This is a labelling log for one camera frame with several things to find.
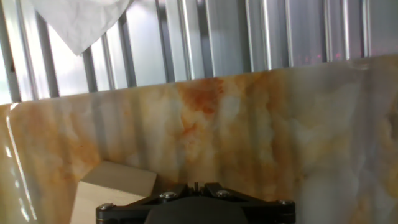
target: wooden block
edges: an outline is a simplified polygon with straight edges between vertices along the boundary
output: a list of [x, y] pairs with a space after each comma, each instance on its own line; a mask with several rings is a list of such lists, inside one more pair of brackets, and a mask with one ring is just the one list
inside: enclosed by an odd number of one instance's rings
[[70, 223], [94, 224], [99, 205], [127, 205], [150, 196], [155, 179], [149, 171], [102, 162], [79, 181]]

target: screw head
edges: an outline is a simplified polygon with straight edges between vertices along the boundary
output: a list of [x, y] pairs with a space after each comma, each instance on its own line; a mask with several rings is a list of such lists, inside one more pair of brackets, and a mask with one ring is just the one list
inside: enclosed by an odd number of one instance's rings
[[291, 203], [293, 203], [292, 200], [279, 200], [278, 203], [282, 204], [282, 205], [290, 205]]
[[217, 191], [217, 197], [228, 197], [231, 193], [227, 190], [219, 190]]
[[98, 206], [98, 209], [100, 210], [107, 210], [109, 208], [115, 207], [116, 205], [112, 204], [112, 203], [104, 203], [100, 206]]
[[174, 198], [175, 196], [177, 196], [175, 192], [164, 192], [159, 195], [159, 197], [166, 199]]

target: marble surface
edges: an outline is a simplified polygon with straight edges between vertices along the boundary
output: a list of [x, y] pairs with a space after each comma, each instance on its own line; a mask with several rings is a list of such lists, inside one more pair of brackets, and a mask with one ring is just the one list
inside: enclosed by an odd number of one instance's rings
[[0, 107], [2, 223], [69, 222], [100, 160], [291, 198], [297, 223], [398, 223], [398, 56]]

